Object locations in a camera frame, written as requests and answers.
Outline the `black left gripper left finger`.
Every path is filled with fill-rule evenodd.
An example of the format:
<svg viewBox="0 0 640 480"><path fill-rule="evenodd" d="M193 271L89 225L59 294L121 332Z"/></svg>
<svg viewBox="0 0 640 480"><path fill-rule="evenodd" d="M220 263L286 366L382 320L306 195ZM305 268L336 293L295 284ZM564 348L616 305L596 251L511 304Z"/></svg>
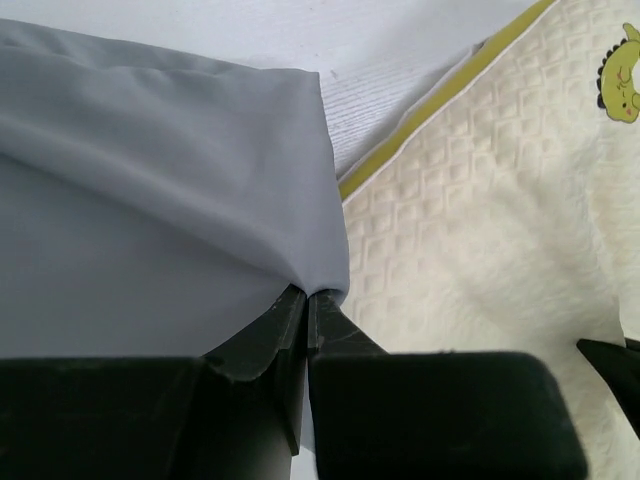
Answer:
<svg viewBox="0 0 640 480"><path fill-rule="evenodd" d="M300 449L306 297L287 288L200 357L1 364L5 479L286 479Z"/></svg>

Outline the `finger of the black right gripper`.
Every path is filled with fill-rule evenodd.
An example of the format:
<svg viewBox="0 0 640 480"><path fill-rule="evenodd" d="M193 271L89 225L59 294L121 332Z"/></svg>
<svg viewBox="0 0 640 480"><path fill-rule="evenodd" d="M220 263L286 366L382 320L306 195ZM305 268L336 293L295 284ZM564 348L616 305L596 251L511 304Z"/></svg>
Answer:
<svg viewBox="0 0 640 480"><path fill-rule="evenodd" d="M577 348L609 386L636 435L639 435L639 341L619 346L581 339Z"/></svg>

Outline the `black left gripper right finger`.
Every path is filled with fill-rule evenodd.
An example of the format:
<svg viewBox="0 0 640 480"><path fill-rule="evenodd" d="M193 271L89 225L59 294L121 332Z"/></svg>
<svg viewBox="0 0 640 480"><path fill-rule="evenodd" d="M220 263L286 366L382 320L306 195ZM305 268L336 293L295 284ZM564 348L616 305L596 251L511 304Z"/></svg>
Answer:
<svg viewBox="0 0 640 480"><path fill-rule="evenodd" d="M308 303L322 479L584 479L548 368L520 352L390 354L322 292Z"/></svg>

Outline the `cream quilted pillow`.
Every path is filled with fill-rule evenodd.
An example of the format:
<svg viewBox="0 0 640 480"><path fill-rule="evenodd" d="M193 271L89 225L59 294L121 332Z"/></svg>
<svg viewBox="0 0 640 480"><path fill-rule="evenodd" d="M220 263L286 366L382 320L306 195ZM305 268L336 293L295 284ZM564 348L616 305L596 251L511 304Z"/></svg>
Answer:
<svg viewBox="0 0 640 480"><path fill-rule="evenodd" d="M556 377L593 479L639 440L580 339L639 334L635 1L540 1L341 184L343 312L392 352L517 350Z"/></svg>

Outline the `grey fabric pillowcase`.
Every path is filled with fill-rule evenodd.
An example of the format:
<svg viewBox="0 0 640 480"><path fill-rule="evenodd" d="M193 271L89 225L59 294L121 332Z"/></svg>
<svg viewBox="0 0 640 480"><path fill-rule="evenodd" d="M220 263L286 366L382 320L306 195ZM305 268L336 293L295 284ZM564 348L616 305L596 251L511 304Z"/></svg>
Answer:
<svg viewBox="0 0 640 480"><path fill-rule="evenodd" d="M1 23L1 354L194 356L349 290L319 77Z"/></svg>

